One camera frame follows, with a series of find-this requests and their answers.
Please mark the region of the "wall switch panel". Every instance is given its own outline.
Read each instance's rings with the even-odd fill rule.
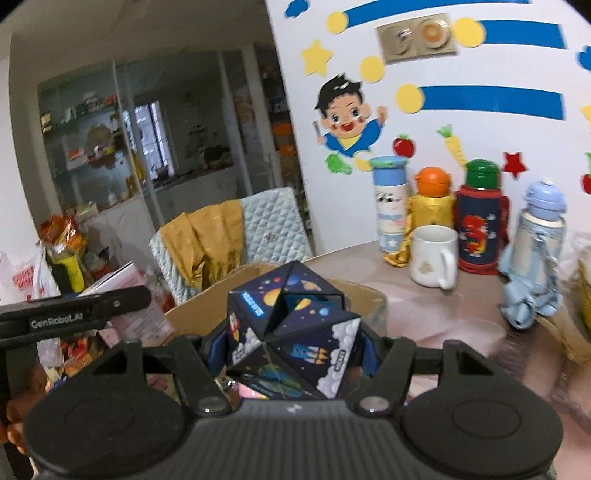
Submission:
[[[387,63],[457,53],[448,14],[403,20],[376,30]]]

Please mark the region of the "chair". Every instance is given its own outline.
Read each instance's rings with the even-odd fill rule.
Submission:
[[[310,243],[291,188],[267,190],[240,199],[240,203],[245,240],[243,264],[285,264],[292,260],[304,261],[312,257]],[[177,305],[200,293],[188,285],[180,274],[158,232],[150,240],[150,249]]]

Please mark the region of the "thermos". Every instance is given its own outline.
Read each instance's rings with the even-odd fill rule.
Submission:
[[[495,275],[507,239],[509,199],[500,188],[501,172],[494,162],[466,164],[466,183],[456,192],[459,268],[468,273]]]
[[[379,247],[388,253],[397,252],[405,237],[407,163],[407,158],[394,155],[369,160],[374,176]]]
[[[410,199],[413,229],[423,225],[454,228],[453,205],[456,199],[450,193],[450,174],[439,167],[425,167],[414,179],[417,193]]]
[[[531,327],[535,315],[553,315],[560,304],[558,258],[566,224],[566,198],[549,179],[530,185],[519,215],[514,241],[499,261],[509,278],[501,313],[518,329]]]

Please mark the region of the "red star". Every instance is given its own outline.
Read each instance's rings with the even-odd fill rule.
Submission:
[[[527,171],[527,167],[521,162],[520,153],[505,153],[505,160],[507,163],[503,167],[503,171],[511,173],[513,178],[517,180],[520,173]]]

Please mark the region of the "tabletop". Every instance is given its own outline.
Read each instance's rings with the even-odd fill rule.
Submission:
[[[569,361],[562,345],[542,326],[526,332],[509,328],[498,305],[498,277],[460,272],[453,292],[425,288],[410,279],[408,268],[382,259],[377,242],[315,257],[306,265],[316,273],[374,288],[388,298],[388,318],[380,335],[406,336],[419,346],[441,348],[462,340],[493,359],[549,402],[563,422],[564,439],[554,461],[559,480],[589,478],[591,472],[591,362]],[[436,379],[413,379],[415,396],[436,386]]]

